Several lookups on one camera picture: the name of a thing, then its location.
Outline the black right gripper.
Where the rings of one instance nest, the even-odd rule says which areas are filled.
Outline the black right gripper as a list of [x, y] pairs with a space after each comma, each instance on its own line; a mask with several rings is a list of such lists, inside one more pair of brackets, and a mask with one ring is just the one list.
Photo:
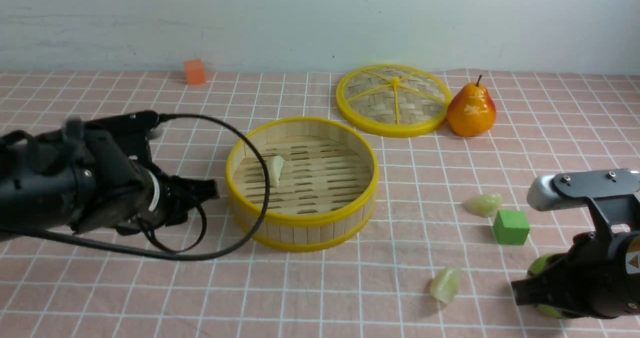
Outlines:
[[586, 272], [601, 264], [600, 258], [549, 258], [546, 268], [533, 278], [510, 283], [517, 306], [546, 305], [566, 319], [600, 319], [589, 302]]

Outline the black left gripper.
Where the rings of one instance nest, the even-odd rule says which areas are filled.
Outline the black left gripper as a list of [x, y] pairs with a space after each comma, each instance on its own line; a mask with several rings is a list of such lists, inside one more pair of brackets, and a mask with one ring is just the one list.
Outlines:
[[220, 198], [217, 181], [195, 180], [176, 175], [156, 178], [159, 183], [158, 199], [155, 205], [150, 206], [153, 215], [151, 226], [154, 229], [184, 224], [189, 220], [191, 211], [196, 211], [203, 226], [207, 226], [203, 205]]

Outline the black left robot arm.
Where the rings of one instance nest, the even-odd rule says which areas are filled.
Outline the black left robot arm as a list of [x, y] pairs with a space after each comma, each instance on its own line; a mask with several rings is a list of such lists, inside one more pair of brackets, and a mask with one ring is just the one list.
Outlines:
[[1, 137], [1, 228], [122, 236], [187, 222], [219, 199], [215, 180], [170, 175], [153, 162], [150, 140], [165, 116], [153, 110], [83, 121], [55, 131]]

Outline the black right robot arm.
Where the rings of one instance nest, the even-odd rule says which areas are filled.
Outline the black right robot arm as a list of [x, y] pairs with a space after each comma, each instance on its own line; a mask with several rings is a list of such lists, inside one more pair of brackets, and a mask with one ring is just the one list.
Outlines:
[[558, 320], [639, 315], [639, 234], [617, 233], [608, 246], [581, 233], [565, 253], [544, 254], [512, 281], [517, 306]]

